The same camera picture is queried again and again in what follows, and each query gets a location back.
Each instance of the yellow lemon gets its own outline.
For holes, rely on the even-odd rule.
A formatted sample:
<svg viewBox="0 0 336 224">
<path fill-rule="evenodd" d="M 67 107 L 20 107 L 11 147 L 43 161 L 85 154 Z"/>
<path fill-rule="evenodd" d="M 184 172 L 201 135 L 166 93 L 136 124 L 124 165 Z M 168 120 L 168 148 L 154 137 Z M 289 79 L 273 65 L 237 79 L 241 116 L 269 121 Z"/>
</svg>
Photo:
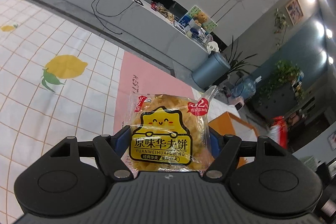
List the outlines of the yellow lemon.
<svg viewBox="0 0 336 224">
<path fill-rule="evenodd" d="M 60 79 L 69 79 L 80 76 L 87 66 L 73 55 L 58 55 L 45 65 L 48 73 L 52 73 Z"/>
<path fill-rule="evenodd" d="M 13 31 L 13 30 L 15 30 L 16 28 L 15 28 L 15 26 L 13 26 L 13 25 L 5 25 L 5 26 L 2 26 L 1 27 L 1 30 L 3 31 L 3 32 L 11 32 L 11 31 Z"/>
</svg>

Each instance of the power cord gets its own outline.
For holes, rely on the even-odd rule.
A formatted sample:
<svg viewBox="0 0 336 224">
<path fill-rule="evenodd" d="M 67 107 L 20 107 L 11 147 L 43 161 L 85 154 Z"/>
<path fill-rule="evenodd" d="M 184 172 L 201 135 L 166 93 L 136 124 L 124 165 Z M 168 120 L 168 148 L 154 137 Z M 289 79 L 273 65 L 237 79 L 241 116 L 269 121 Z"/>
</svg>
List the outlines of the power cord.
<svg viewBox="0 0 336 224">
<path fill-rule="evenodd" d="M 100 22 L 100 23 L 101 23 L 107 30 L 109 30 L 110 32 L 115 33 L 115 34 L 122 34 L 122 32 L 121 32 L 121 33 L 117 33 L 117 32 L 114 32 L 114 31 L 110 30 L 108 27 L 106 27 L 106 26 L 103 24 L 103 22 L 100 20 L 100 18 L 96 15 L 96 12 L 97 12 L 98 14 L 102 15 L 102 16 L 105 16 L 105 17 L 116 17 L 116 16 L 119 16 L 120 14 L 122 14 L 122 13 L 123 13 L 124 11 L 126 11 L 128 8 L 130 8 L 130 6 L 131 6 L 133 3 L 137 3 L 137 4 L 140 4 L 140 5 L 143 6 L 143 3 L 142 3 L 140 0 L 133 0 L 133 2 L 132 2 L 127 8 L 125 8 L 124 10 L 122 10 L 120 13 L 118 13 L 117 15 L 109 16 L 109 15 L 105 15 L 105 14 L 103 14 L 103 13 L 98 12 L 98 10 L 97 10 L 97 6 L 98 6 L 98 3 L 99 3 L 100 0 L 97 1 L 96 5 L 95 5 L 95 8 L 93 7 L 93 4 L 95 3 L 95 1 L 96 1 L 96 0 L 93 0 L 93 2 L 91 3 L 91 8 L 92 8 L 93 14 L 95 15 L 95 17 L 99 20 L 99 22 Z"/>
</svg>

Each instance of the snack bag on ledge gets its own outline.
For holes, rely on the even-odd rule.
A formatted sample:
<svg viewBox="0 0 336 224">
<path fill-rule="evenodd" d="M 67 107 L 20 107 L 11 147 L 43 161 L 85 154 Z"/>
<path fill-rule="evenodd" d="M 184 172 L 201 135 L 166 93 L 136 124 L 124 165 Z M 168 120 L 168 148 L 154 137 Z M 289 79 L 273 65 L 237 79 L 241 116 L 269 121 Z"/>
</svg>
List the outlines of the snack bag on ledge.
<svg viewBox="0 0 336 224">
<path fill-rule="evenodd" d="M 199 101 L 166 94 L 133 94 L 126 121 L 132 139 L 123 160 L 138 171 L 199 171 L 213 161 L 207 113 L 216 86 Z"/>
</svg>

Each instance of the lemon print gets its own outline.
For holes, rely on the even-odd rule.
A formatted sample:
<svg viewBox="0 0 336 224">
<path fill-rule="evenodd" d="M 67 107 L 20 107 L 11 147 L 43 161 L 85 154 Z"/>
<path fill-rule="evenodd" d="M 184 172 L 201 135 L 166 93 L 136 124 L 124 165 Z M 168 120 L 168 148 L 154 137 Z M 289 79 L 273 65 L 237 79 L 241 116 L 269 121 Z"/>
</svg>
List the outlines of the lemon print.
<svg viewBox="0 0 336 224">
<path fill-rule="evenodd" d="M 58 55 L 45 65 L 41 83 L 46 89 L 54 92 L 54 90 L 47 85 L 47 82 L 52 85 L 64 85 L 58 78 L 70 79 L 80 76 L 87 65 L 86 62 L 81 61 L 76 56 Z"/>
<path fill-rule="evenodd" d="M 11 32 L 11 31 L 15 30 L 17 27 L 18 27 L 17 24 L 13 24 L 13 25 L 4 25 L 4 26 L 1 26 L 1 30 L 2 30 L 3 32 Z"/>
</svg>

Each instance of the red logo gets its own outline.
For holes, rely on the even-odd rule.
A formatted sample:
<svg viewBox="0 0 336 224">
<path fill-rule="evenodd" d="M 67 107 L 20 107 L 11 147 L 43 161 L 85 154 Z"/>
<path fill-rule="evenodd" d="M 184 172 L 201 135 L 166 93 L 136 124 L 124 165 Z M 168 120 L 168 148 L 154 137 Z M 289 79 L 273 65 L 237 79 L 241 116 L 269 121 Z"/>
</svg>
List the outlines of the red logo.
<svg viewBox="0 0 336 224">
<path fill-rule="evenodd" d="M 142 96 L 142 95 L 139 96 L 139 102 L 138 102 L 138 104 L 136 105 L 134 112 L 139 112 L 139 111 L 140 111 L 140 109 L 141 109 L 141 107 L 142 107 L 142 104 L 143 104 L 143 102 L 144 102 L 146 99 L 147 99 L 146 96 Z"/>
<path fill-rule="evenodd" d="M 189 102 L 188 103 L 188 111 L 191 112 L 195 116 L 203 116 L 208 113 L 209 110 L 209 102 L 205 98 L 201 98 L 196 104 Z"/>
</svg>

